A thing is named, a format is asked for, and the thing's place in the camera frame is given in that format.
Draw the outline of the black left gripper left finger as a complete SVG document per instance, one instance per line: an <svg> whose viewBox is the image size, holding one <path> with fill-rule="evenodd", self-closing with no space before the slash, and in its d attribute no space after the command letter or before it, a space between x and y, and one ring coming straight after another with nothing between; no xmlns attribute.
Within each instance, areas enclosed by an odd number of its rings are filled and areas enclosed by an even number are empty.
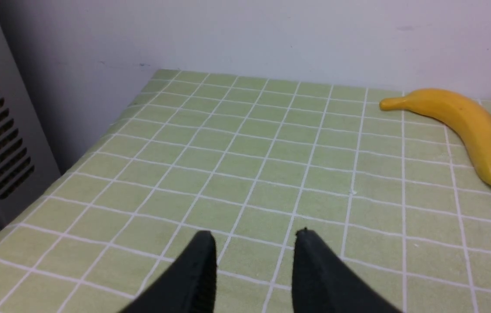
<svg viewBox="0 0 491 313"><path fill-rule="evenodd" d="M182 253L122 313L213 313L216 242L209 230L195 233Z"/></svg>

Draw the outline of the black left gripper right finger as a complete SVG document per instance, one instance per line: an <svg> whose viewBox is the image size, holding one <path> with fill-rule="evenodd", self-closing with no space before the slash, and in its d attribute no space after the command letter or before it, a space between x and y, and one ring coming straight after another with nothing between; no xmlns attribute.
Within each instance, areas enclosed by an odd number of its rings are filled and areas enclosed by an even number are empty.
<svg viewBox="0 0 491 313"><path fill-rule="evenodd" d="M398 313L315 232L296 232L292 269L295 313Z"/></svg>

